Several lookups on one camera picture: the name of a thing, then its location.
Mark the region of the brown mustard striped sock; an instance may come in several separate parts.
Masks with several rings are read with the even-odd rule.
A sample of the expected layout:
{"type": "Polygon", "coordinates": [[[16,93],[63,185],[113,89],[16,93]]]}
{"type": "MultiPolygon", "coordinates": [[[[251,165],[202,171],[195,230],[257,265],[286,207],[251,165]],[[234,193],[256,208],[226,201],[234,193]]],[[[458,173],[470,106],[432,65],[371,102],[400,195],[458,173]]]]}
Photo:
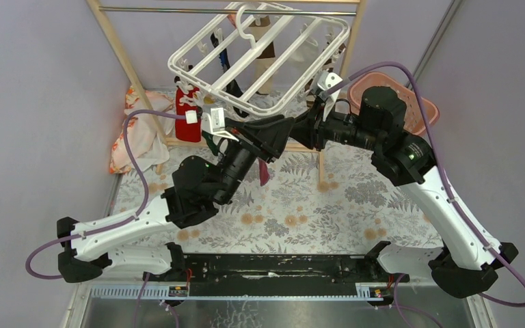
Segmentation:
{"type": "Polygon", "coordinates": [[[206,95],[204,98],[203,98],[203,105],[204,106],[212,106],[215,104],[215,100],[213,98],[211,98],[209,95],[206,95]]]}

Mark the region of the red fluffy sock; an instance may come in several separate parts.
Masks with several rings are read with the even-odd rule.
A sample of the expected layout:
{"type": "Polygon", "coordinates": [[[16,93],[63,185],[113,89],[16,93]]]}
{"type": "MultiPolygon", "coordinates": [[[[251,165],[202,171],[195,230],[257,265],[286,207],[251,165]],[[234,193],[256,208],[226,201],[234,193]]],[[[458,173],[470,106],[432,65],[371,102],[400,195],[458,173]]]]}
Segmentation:
{"type": "Polygon", "coordinates": [[[181,115],[181,120],[175,122],[175,136],[181,141],[198,143],[202,139],[198,106],[195,102],[195,93],[199,89],[176,88],[175,108],[176,114],[181,115]]]}

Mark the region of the white plastic sock hanger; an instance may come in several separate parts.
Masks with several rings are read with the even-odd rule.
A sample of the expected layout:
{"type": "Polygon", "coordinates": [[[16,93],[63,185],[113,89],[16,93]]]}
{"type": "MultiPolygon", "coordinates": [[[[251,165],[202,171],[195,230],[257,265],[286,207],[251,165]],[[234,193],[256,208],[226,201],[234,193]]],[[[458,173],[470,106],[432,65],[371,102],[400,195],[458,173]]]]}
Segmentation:
{"type": "Polygon", "coordinates": [[[232,108],[266,117],[284,110],[325,70],[350,34],[342,14],[306,12],[279,3],[232,2],[170,56],[167,67],[181,81],[232,108]],[[274,105],[253,97],[269,93],[282,70],[291,86],[274,105]]]}

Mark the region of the dark green sock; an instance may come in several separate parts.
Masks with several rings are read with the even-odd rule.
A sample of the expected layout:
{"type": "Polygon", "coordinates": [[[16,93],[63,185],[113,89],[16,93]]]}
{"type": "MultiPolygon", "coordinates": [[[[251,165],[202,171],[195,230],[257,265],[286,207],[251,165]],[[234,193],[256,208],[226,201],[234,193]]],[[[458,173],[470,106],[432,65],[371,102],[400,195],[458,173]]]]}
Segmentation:
{"type": "Polygon", "coordinates": [[[219,159],[225,156],[229,143],[227,138],[212,135],[206,131],[202,131],[202,137],[213,155],[219,159]]]}

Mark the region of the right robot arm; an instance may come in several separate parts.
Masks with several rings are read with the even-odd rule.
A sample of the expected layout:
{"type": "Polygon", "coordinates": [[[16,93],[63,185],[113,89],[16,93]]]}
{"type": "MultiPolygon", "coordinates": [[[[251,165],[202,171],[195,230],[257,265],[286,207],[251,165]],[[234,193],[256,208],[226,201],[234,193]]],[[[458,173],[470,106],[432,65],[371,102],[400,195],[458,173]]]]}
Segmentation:
{"type": "Polygon", "coordinates": [[[322,150],[328,141],[371,151],[371,163],[409,196],[440,234],[443,245],[433,249],[380,242],[368,252],[364,270],[380,282],[404,273],[430,279],[459,299],[488,290],[497,270],[518,254],[512,243],[492,238],[442,182],[431,146],[405,127],[407,106],[389,87],[364,91],[358,113],[326,113],[316,99],[295,118],[291,137],[303,146],[322,150]]]}

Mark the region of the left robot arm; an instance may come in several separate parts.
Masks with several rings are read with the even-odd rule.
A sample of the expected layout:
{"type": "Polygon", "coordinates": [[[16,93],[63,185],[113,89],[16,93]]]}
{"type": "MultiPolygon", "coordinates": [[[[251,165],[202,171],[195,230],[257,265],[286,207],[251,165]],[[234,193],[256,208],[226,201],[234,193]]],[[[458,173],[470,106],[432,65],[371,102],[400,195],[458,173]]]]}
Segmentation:
{"type": "Polygon", "coordinates": [[[133,244],[143,236],[196,226],[231,203],[244,177],[257,161],[278,159],[295,121],[283,115],[238,122],[222,109],[203,113],[202,134],[217,137],[224,147],[210,163],[189,156],[173,172],[173,185],[138,210],[89,222],[64,217],[57,222],[63,247],[57,257],[61,277],[86,282],[110,272],[149,273],[175,281],[185,271],[181,247],[173,242],[150,248],[133,244]]]}

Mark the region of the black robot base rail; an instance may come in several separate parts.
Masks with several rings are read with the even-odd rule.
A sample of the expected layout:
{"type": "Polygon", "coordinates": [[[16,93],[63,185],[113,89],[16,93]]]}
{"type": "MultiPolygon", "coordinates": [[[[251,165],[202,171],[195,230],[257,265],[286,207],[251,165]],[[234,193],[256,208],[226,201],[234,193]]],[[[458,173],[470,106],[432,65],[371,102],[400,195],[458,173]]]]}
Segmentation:
{"type": "Polygon", "coordinates": [[[385,272],[370,256],[185,254],[181,264],[149,280],[175,285],[173,299],[383,301],[409,276],[385,272]]]}

